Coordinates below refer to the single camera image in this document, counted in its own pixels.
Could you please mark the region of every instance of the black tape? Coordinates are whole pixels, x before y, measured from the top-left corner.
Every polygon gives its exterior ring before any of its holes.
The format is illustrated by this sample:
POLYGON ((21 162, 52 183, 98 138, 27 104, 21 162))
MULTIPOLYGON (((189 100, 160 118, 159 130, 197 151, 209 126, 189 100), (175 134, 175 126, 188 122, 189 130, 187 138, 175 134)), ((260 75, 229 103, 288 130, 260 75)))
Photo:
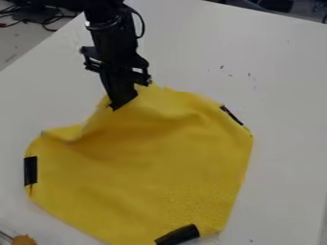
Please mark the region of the black tape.
POLYGON ((37 183, 37 157, 24 159, 24 185, 29 186, 37 183))
POLYGON ((200 233, 195 225, 184 226, 169 234, 156 239, 157 245, 177 245, 200 237, 200 233))
POLYGON ((227 114, 229 114, 229 116, 236 121, 237 123, 239 123, 241 126, 243 126, 244 124, 238 120, 238 118, 235 117, 234 114, 232 114, 225 106, 220 107, 223 111, 225 111, 227 114))

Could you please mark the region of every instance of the yellow cloth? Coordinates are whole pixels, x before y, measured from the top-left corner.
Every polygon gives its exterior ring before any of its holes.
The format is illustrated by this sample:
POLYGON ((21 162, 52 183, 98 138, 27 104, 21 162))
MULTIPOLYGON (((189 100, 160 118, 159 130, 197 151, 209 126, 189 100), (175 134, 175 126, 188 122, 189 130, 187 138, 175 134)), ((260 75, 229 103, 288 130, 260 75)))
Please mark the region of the yellow cloth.
POLYGON ((154 245, 189 224, 225 227, 251 155, 252 135, 215 101, 139 87, 113 112, 108 98, 84 124, 34 140, 34 203, 113 245, 154 245))

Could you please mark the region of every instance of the black mount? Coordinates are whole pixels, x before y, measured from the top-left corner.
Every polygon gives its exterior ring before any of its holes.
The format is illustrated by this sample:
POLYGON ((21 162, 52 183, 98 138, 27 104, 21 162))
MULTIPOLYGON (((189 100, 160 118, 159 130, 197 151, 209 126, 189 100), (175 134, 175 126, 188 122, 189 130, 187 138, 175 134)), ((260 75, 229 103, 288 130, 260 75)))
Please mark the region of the black mount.
POLYGON ((99 73, 101 82, 117 110, 134 99, 135 83, 147 86, 151 76, 149 63, 137 54, 138 38, 145 31, 142 17, 123 0, 84 0, 86 28, 91 32, 94 47, 82 47, 85 68, 99 73), (142 22, 142 34, 137 36, 133 16, 142 22))

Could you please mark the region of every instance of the wrinkled fabric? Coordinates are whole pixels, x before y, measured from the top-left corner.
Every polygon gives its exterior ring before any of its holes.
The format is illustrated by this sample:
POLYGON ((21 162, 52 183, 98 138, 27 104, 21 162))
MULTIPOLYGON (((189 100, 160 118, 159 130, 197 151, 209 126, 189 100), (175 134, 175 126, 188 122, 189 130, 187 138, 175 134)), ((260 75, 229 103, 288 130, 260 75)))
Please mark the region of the wrinkled fabric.
POLYGON ((252 135, 197 95, 139 87, 113 112, 105 97, 81 124, 33 141, 31 199, 62 221, 113 245, 154 245, 189 224, 222 231, 244 182, 252 135))

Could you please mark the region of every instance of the floor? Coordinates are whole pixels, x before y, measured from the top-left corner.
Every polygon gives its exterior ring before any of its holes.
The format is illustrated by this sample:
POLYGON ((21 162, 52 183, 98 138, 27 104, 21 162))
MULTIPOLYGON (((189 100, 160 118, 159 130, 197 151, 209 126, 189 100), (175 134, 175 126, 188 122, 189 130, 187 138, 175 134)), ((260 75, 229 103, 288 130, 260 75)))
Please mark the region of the floor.
MULTIPOLYGON (((0 10, 11 3, 0 0, 0 10)), ((69 19, 62 19, 54 23, 51 28, 64 26, 69 19)), ((1 18, 0 23, 12 23, 11 17, 1 18)), ((0 29, 0 71, 15 62, 19 57, 54 33, 48 32, 41 25, 34 23, 20 23, 18 25, 0 29)))

